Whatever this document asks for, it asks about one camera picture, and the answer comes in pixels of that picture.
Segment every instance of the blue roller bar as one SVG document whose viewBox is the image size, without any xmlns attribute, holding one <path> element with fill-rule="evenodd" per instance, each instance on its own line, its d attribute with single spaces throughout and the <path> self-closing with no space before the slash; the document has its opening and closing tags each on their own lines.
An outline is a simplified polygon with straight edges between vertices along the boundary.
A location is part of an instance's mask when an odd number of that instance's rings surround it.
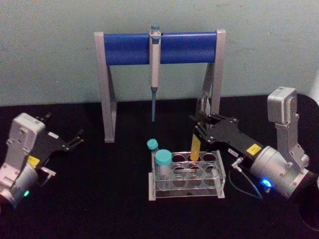
<svg viewBox="0 0 319 239">
<path fill-rule="evenodd" d="M 163 33 L 161 64 L 215 61 L 216 32 Z M 104 34 L 108 65 L 149 64 L 149 34 Z"/>
</svg>

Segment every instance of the green led light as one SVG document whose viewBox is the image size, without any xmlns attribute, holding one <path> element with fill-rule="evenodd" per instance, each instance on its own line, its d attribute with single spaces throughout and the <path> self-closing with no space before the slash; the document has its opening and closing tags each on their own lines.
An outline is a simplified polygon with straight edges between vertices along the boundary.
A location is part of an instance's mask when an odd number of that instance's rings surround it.
<svg viewBox="0 0 319 239">
<path fill-rule="evenodd" d="M 24 193 L 24 195 L 23 195 L 23 196 L 24 196 L 24 197 L 26 197 L 26 196 L 28 196 L 28 195 L 29 195 L 29 193 L 30 193 L 30 192 L 27 190 L 27 191 Z"/>
</svg>

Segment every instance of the blue cap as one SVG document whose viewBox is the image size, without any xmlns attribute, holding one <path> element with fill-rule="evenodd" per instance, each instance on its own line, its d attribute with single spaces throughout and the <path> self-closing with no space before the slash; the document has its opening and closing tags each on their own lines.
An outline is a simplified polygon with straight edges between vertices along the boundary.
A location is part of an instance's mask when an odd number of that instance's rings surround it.
<svg viewBox="0 0 319 239">
<path fill-rule="evenodd" d="M 158 146 L 159 146 L 158 142 L 157 142 L 156 139 L 154 139 L 154 138 L 151 138 L 151 139 L 147 142 L 147 145 L 148 145 L 149 150 L 157 149 Z"/>
<path fill-rule="evenodd" d="M 160 166 L 170 165 L 172 162 L 172 155 L 167 149 L 160 149 L 155 154 L 155 162 Z"/>
<path fill-rule="evenodd" d="M 160 26 L 157 23 L 156 24 L 152 24 L 151 29 L 152 30 L 159 30 Z"/>
</svg>

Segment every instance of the blue led light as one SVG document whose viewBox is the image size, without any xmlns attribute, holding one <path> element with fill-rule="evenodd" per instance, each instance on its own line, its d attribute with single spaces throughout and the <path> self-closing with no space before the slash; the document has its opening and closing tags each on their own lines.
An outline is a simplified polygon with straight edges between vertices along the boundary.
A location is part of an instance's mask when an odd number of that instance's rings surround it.
<svg viewBox="0 0 319 239">
<path fill-rule="evenodd" d="M 271 188 L 273 186 L 267 179 L 263 179 L 261 183 L 268 188 Z"/>
</svg>

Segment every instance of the cable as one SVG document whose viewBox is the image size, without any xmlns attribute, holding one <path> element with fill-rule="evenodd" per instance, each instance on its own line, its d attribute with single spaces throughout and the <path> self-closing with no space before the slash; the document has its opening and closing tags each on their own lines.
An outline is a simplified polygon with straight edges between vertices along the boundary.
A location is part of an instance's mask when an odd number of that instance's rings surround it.
<svg viewBox="0 0 319 239">
<path fill-rule="evenodd" d="M 243 171 L 241 171 L 241 174 L 242 174 L 242 175 L 248 180 L 248 182 L 253 186 L 253 188 L 255 189 L 255 191 L 257 192 L 257 194 L 258 194 L 259 196 L 256 196 L 256 195 L 254 195 L 254 194 L 248 193 L 248 192 L 246 192 L 246 191 L 244 191 L 244 190 L 242 190 L 242 189 L 236 187 L 235 184 L 231 181 L 230 173 L 231 173 L 231 170 L 229 170 L 229 172 L 228 172 L 228 180 L 229 180 L 230 184 L 231 184 L 235 189 L 237 189 L 238 191 L 240 191 L 240 192 L 242 192 L 242 193 L 244 193 L 244 194 L 247 194 L 247 195 L 249 195 L 249 196 L 251 196 L 251 197 L 253 197 L 253 198 L 263 199 L 263 196 L 261 195 L 261 193 L 259 192 L 259 190 L 258 190 L 257 187 L 255 186 L 255 184 L 247 177 L 247 175 L 246 175 Z"/>
</svg>

